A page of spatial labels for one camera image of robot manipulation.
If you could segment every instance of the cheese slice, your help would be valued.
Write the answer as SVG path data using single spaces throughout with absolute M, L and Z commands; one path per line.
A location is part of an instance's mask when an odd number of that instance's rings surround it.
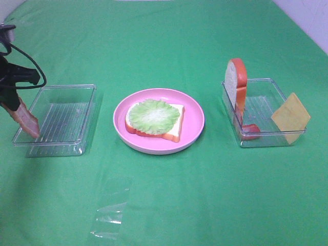
M 280 108 L 273 113 L 271 119 L 280 131 L 301 131 L 305 129 L 311 116 L 293 92 Z M 289 144 L 296 141 L 298 137 L 299 134 L 285 135 Z

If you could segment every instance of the green cloth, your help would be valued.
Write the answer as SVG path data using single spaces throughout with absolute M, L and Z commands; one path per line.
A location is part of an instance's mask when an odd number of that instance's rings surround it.
M 328 56 L 272 1 L 29 0 L 6 23 L 49 85 L 96 84 L 102 103 L 78 157 L 25 158 L 0 110 L 1 245 L 88 245 L 111 178 L 131 180 L 116 245 L 328 243 Z M 312 119 L 294 146 L 238 146 L 220 84 L 233 57 L 305 105 Z M 193 145 L 154 156 L 121 141 L 114 109 L 146 88 L 199 102 L 206 126 Z M 30 106 L 37 90 L 18 93 Z

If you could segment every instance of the bread slice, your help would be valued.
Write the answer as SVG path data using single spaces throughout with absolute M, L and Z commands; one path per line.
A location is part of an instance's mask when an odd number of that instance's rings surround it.
M 180 116 L 178 117 L 176 123 L 174 124 L 173 128 L 168 131 L 167 133 L 164 134 L 158 134 L 158 135 L 152 135 L 152 134 L 147 134 L 145 132 L 141 132 L 135 128 L 133 128 L 133 126 L 131 125 L 130 121 L 129 121 L 129 113 L 131 111 L 131 109 L 136 105 L 133 104 L 127 111 L 126 114 L 126 118 L 125 118 L 125 127 L 127 129 L 127 131 L 131 134 L 137 134 L 139 136 L 143 136 L 143 137 L 160 137 L 160 138 L 164 138 L 166 140 L 170 140 L 173 142 L 179 142 L 180 141 L 180 135 L 181 135 L 181 129 L 182 129 L 182 121 L 183 121 L 183 114 L 185 112 L 185 107 L 183 105 L 180 104 L 170 104 L 171 106 L 175 107 L 179 113 Z
M 225 73 L 225 90 L 234 110 L 239 111 L 242 117 L 247 93 L 246 67 L 240 58 L 233 58 L 228 62 Z

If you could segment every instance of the bacon strip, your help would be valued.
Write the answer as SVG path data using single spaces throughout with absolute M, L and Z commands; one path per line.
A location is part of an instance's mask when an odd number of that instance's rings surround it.
M 37 118 L 30 113 L 26 108 L 25 103 L 19 98 L 20 106 L 16 111 L 10 110 L 4 103 L 2 106 L 7 110 L 10 116 L 21 126 L 23 131 L 28 133 L 33 138 L 38 138 L 40 135 Z

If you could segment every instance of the black cable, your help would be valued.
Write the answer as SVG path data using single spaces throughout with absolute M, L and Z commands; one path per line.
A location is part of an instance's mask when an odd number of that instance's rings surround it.
M 0 88 L 10 88 L 10 89 L 35 89 L 35 88 L 40 88 L 40 87 L 43 87 L 46 85 L 47 83 L 47 78 L 44 74 L 44 72 L 42 71 L 42 69 L 40 68 L 40 66 L 36 63 L 36 61 L 30 56 L 28 55 L 27 53 L 25 53 L 23 50 L 21 50 L 20 48 L 16 47 L 15 45 L 9 43 L 9 45 L 17 50 L 19 53 L 23 54 L 24 56 L 26 56 L 34 65 L 35 67 L 37 68 L 37 70 L 39 71 L 39 73 L 41 74 L 42 76 L 42 79 L 43 79 L 43 83 L 41 85 L 36 85 L 36 86 L 6 86 L 6 85 L 0 85 Z

